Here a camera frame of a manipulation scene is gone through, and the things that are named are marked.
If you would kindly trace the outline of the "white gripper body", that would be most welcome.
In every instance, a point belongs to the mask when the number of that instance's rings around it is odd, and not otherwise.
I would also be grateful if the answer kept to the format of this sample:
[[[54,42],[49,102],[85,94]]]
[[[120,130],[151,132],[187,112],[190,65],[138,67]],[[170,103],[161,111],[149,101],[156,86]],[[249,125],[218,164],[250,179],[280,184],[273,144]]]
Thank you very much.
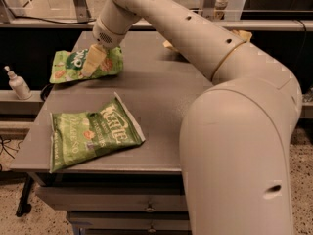
[[[108,30],[100,19],[96,19],[92,33],[95,40],[107,49],[113,49],[117,47],[124,39],[124,35],[113,33]]]

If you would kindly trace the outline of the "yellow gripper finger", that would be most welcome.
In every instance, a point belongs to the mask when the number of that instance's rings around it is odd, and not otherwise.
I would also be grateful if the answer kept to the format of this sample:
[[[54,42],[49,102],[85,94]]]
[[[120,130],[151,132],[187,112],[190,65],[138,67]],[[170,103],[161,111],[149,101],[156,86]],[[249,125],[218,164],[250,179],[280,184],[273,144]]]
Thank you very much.
[[[107,50],[102,45],[91,45],[87,52],[83,67],[81,69],[82,75],[90,77],[106,56]]]

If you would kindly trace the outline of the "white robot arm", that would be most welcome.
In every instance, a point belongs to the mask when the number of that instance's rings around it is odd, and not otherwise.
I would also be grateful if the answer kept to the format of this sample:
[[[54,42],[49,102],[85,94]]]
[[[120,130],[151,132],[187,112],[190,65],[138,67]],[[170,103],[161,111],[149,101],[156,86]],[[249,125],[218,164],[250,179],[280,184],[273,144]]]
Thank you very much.
[[[212,84],[189,107],[180,130],[193,235],[294,235],[289,151],[302,109],[296,77],[172,0],[107,0],[93,35],[112,49],[140,19]]]

